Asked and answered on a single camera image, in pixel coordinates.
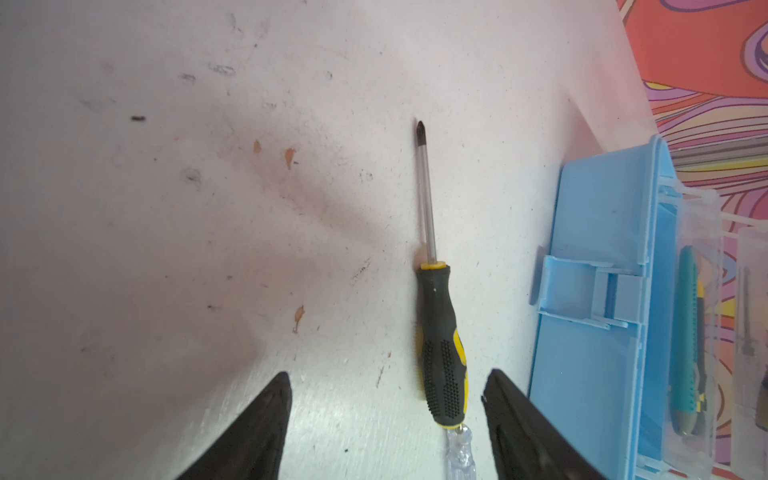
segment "black and yellow tool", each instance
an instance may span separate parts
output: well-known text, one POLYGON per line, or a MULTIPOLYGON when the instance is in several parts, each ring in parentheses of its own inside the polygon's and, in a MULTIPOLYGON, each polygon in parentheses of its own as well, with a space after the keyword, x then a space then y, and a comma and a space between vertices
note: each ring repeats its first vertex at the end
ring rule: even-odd
POLYGON ((427 136, 424 124, 416 127, 416 161, 427 242, 427 262, 419 270, 424 299, 422 311, 422 378, 432 417, 446 429, 458 428, 467 412, 469 383, 467 358, 456 329, 456 314, 448 292, 451 267, 437 261, 432 192, 429 187, 427 136))

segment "white surface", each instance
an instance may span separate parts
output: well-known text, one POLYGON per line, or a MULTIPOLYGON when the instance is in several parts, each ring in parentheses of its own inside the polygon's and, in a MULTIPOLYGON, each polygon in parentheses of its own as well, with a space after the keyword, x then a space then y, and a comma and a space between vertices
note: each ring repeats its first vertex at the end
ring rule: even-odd
POLYGON ((442 478, 417 117, 495 478, 480 395, 527 388, 558 168, 655 132, 611 0, 12 0, 0 58, 7 480, 173 478, 282 369, 282 478, 442 478))

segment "phillips screwdriver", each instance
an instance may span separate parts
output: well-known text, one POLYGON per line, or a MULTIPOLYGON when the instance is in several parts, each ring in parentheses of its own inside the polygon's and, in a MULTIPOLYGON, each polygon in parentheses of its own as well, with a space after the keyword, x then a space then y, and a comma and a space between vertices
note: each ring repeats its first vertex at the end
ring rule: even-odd
POLYGON ((456 314, 448 293, 451 267, 437 261, 432 192, 429 187, 427 136, 424 124, 416 127, 416 162, 419 165, 427 262, 418 272, 424 299, 422 310, 422 378, 432 417, 446 429, 456 429, 467 412, 469 383, 467 358, 456 329, 456 314))

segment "screwdriver tip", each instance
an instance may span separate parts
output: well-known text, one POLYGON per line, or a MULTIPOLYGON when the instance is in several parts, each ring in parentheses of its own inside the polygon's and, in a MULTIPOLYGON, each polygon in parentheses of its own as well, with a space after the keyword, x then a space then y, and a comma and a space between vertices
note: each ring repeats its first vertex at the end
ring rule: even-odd
POLYGON ((421 147, 422 145, 427 145, 427 132, 424 129, 424 124, 420 121, 416 125, 416 146, 421 147))

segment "black and yellow handle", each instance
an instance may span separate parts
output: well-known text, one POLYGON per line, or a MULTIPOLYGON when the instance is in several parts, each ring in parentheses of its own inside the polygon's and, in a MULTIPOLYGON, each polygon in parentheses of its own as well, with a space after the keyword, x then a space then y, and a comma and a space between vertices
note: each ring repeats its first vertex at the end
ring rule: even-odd
POLYGON ((464 422, 469 383, 467 357, 448 293, 450 274, 445 262, 424 263, 419 271, 424 298, 422 378, 432 417, 440 426, 455 429, 464 422))

